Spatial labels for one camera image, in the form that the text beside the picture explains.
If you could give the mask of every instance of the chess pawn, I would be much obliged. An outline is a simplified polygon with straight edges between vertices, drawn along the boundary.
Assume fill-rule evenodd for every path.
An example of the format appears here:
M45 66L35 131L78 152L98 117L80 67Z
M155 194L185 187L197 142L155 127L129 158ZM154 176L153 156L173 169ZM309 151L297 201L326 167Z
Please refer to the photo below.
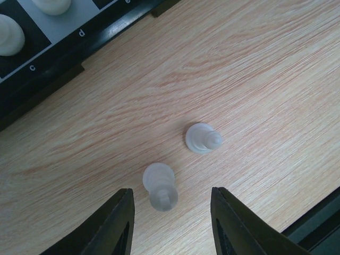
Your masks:
M185 142L191 151L206 154L220 147L223 138L208 124L197 123L186 132Z

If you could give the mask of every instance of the dark chessboard square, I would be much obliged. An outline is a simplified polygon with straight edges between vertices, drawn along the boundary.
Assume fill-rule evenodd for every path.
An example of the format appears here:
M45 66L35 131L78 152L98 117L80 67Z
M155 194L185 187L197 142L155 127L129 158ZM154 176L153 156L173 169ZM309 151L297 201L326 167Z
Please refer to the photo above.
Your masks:
M0 14L15 20L25 34L25 45L18 54L0 56L0 77L4 78L51 43L16 0L6 0L0 4Z
M93 2L96 4L96 6L99 9L104 8L106 5L115 2L116 0L93 0Z

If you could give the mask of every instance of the chess piece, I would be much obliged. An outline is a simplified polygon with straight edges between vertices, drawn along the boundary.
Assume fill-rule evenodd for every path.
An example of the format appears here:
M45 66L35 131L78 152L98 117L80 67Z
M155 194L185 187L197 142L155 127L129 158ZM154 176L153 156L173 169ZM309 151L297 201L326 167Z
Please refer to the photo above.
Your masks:
M186 132L185 142L191 151L206 154L220 147L223 138L208 124L197 123Z
M158 211L173 209L178 201L174 171L166 164L153 163L143 174L143 185L151 205Z
M21 51L25 35L12 18L0 14L0 56L13 56Z
M66 12L71 5L71 0L32 0L42 12L48 15L60 15Z

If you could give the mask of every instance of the translucent chess pawn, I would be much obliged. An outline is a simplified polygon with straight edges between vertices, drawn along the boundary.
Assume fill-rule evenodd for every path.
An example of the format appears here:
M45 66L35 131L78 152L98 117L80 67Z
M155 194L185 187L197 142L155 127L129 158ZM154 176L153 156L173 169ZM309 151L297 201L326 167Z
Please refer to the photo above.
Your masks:
M143 174L143 185L149 192L150 203L158 211L173 209L178 201L174 171L166 164L153 163Z
M206 154L220 147L223 138L208 124L197 123L186 132L185 142L191 151Z

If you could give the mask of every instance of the chessboard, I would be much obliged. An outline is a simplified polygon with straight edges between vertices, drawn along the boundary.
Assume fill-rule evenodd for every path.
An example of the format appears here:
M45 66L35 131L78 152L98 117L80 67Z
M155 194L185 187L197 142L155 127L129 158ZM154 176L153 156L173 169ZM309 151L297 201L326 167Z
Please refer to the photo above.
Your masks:
M0 130L164 0L0 0Z

